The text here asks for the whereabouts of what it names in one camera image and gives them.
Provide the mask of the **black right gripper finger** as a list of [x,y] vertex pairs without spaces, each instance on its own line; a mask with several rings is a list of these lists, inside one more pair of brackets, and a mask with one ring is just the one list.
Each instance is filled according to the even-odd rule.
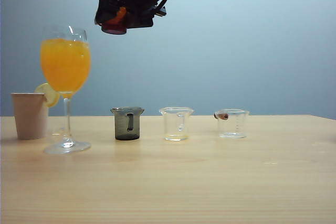
[[102,25],[117,16],[118,5],[109,0],[99,0],[94,23]]
[[147,28],[153,26],[153,15],[137,15],[127,12],[125,17],[125,25],[127,29]]

